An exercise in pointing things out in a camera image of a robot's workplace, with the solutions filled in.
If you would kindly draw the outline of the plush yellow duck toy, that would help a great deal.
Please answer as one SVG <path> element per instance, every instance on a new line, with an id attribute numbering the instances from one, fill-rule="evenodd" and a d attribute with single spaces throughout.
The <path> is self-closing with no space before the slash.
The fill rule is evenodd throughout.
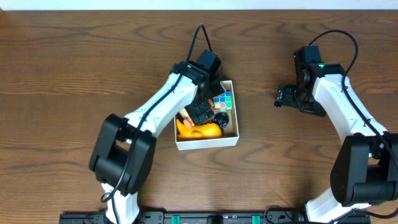
<path id="1" fill-rule="evenodd" d="M 191 119 L 191 117 L 189 116 L 189 114 L 185 108 L 183 108 L 179 111 L 179 115 L 183 118 L 183 124 L 186 127 L 188 127 L 188 128 L 194 127 L 195 123 L 193 122 L 193 120 Z"/>

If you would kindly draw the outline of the orange plastic duck toy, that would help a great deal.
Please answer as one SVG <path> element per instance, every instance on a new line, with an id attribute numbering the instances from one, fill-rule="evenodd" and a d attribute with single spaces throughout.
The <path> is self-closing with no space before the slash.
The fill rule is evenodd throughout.
<path id="1" fill-rule="evenodd" d="M 223 135 L 221 128 L 215 123 L 201 124 L 191 128 L 186 127 L 179 120 L 176 120 L 178 137 L 181 139 L 213 139 Z"/>

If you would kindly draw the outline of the black round wheel toy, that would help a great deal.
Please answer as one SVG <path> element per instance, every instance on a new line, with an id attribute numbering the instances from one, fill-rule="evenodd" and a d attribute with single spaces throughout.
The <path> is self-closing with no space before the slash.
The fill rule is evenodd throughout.
<path id="1" fill-rule="evenodd" d="M 223 129 L 229 125 L 229 114 L 226 112 L 219 112 L 214 115 L 213 122 Z"/>

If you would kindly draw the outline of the colourful puzzle cube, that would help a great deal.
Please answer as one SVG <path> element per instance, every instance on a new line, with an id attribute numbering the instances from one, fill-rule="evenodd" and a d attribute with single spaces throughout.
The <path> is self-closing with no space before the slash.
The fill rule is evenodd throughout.
<path id="1" fill-rule="evenodd" d="M 233 109 L 232 96 L 230 91 L 213 98 L 215 113 L 230 113 Z"/>

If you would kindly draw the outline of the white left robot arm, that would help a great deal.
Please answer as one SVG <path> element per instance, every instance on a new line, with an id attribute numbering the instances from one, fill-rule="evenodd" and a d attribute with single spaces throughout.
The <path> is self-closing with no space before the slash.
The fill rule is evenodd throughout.
<path id="1" fill-rule="evenodd" d="M 224 92 L 220 60 L 176 63 L 167 81 L 147 102 L 120 117 L 110 114 L 101 125 L 89 168 L 101 183 L 111 223 L 134 223 L 137 193 L 152 168 L 159 134 L 186 106 Z"/>

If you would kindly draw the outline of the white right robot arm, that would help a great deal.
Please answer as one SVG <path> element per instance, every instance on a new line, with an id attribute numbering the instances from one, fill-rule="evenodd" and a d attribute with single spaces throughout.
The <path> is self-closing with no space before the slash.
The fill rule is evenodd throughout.
<path id="1" fill-rule="evenodd" d="M 330 187 L 306 203 L 307 220 L 369 216 L 368 207 L 397 200 L 397 135 L 371 116 L 341 65 L 299 63 L 295 71 L 296 84 L 279 86 L 275 107 L 328 116 L 341 140 Z"/>

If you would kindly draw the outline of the white cardboard box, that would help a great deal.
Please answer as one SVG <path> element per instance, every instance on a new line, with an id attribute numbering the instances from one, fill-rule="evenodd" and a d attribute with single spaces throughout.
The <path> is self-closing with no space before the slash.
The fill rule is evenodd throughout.
<path id="1" fill-rule="evenodd" d="M 222 138 L 214 138 L 214 139 L 194 139 L 194 140 L 184 140 L 178 137 L 178 129 L 176 125 L 176 121 L 182 121 L 182 117 L 177 114 L 174 117 L 174 134 L 175 134 L 175 143 L 179 151 L 186 151 L 192 149 L 207 149 L 212 147 L 232 147 L 235 146 L 239 140 L 239 128 L 238 128 L 238 119 L 236 113 L 236 102 L 234 95 L 234 86 L 231 80 L 221 81 L 221 84 L 224 86 L 225 90 L 231 92 L 231 102 L 232 102 L 232 110 L 229 114 L 229 124 L 223 130 Z"/>

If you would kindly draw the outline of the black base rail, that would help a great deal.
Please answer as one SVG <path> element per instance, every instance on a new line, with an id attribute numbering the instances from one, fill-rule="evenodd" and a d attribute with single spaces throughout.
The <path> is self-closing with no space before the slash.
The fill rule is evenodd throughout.
<path id="1" fill-rule="evenodd" d="M 284 210 L 271 207 L 265 212 L 244 213 L 177 213 L 165 211 L 143 211 L 134 221 L 136 224 L 270 224 L 270 223 L 308 223 L 303 211 Z M 112 223 L 106 213 L 63 213 L 59 217 L 59 224 L 105 224 Z"/>

